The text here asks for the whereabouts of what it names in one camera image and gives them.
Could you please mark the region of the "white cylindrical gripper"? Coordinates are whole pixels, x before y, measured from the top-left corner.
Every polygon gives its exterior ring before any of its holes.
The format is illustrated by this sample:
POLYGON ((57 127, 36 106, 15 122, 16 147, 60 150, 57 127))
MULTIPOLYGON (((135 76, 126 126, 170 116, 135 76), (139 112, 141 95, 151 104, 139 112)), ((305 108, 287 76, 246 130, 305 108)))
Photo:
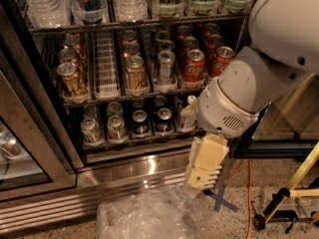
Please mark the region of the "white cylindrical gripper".
POLYGON ((193 139, 183 185, 199 190, 214 188, 222 170, 221 164, 229 152, 225 138, 241 136, 257 122, 259 114, 250 114, 235 105, 214 78, 198 99, 181 110, 180 115, 197 120, 199 127, 215 133, 193 139))

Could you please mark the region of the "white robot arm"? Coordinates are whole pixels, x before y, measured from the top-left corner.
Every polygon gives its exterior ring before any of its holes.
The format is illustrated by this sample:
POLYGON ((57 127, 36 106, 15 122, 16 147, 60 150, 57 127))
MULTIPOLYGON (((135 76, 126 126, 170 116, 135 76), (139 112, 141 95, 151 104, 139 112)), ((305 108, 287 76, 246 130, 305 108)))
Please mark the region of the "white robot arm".
POLYGON ((256 0, 251 44, 182 110, 206 131, 191 144, 186 186, 204 188, 227 155, 227 142, 254 125, 270 102, 318 73, 318 25, 319 0, 256 0))

